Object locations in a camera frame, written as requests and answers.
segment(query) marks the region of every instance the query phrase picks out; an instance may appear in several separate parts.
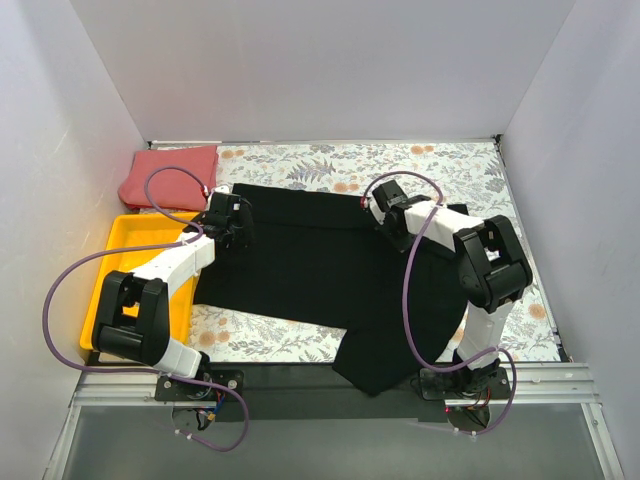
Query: white panel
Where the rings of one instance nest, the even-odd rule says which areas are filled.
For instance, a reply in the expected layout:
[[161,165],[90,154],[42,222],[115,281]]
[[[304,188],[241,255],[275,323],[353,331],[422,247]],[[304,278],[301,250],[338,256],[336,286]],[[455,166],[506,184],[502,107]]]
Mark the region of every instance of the white panel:
[[[0,477],[36,479],[78,378],[42,340],[42,301],[104,246],[143,141],[68,0],[3,2],[0,45]],[[55,340],[72,358],[96,271],[54,300]]]
[[574,0],[72,0],[147,140],[504,132]]
[[505,135],[505,161],[568,351],[587,361],[640,478],[640,4],[578,0]]

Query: floral fabric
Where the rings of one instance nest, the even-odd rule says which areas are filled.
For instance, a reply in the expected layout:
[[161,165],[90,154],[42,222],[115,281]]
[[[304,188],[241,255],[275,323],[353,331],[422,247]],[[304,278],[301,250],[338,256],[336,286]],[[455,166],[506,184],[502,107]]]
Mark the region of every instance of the floral fabric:
[[[445,202],[467,204],[471,215],[505,215],[522,239],[500,159],[489,142],[239,145],[221,146],[218,154],[218,185],[250,183],[359,195],[383,173],[412,170],[435,180]],[[399,183],[407,193],[435,196],[414,177],[401,177]],[[534,278],[514,306],[502,336],[501,345],[519,361],[559,360],[539,281]],[[464,325],[463,321],[442,361],[451,359]],[[343,334],[340,329],[194,305],[188,342],[214,361],[331,362]]]

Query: black cloth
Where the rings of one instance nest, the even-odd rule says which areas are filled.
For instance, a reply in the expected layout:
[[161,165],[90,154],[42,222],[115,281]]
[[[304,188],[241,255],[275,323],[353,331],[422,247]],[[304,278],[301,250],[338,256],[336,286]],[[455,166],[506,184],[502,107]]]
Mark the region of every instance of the black cloth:
[[[346,328],[333,368],[369,394],[418,370],[402,324],[408,252],[374,230],[358,197],[244,184],[233,193],[253,205],[257,241],[216,251],[195,303]],[[428,362],[446,348],[466,307],[452,259],[423,239],[413,267],[411,326]]]

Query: red towel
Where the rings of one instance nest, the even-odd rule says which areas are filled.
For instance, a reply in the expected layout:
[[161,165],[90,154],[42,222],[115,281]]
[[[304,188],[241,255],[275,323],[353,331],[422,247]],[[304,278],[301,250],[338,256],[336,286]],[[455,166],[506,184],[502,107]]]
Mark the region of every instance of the red towel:
[[[131,172],[118,189],[120,200],[132,209],[151,207],[144,194],[144,182],[155,169],[168,165],[190,170],[210,189],[216,186],[218,154],[215,146],[143,150],[136,153]],[[158,173],[151,180],[150,191],[153,199],[164,208],[199,211],[206,205],[199,185],[179,171]]]

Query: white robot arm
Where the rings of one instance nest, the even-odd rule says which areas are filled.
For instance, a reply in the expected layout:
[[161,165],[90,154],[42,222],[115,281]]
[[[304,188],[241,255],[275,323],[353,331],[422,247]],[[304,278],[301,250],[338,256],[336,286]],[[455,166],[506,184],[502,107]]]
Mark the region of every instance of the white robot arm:
[[[497,347],[513,302],[531,284],[532,273],[511,222],[504,216],[483,220],[458,213],[425,196],[408,197],[388,181],[373,191],[368,208],[378,229],[401,251],[408,249],[433,208],[437,211],[424,236],[455,253],[460,284],[468,296],[464,337],[454,354],[460,363],[489,347]],[[499,364],[488,354],[468,365],[465,383],[490,375]]]
[[[178,237],[184,245],[170,248],[130,272],[110,272],[104,279],[92,333],[93,348],[150,365],[161,372],[198,378],[204,353],[171,338],[169,300],[200,270],[213,263],[217,247],[246,247],[253,242],[253,221],[238,195],[214,192],[207,211],[194,219],[204,235],[187,227]],[[138,306],[137,317],[125,307]]]

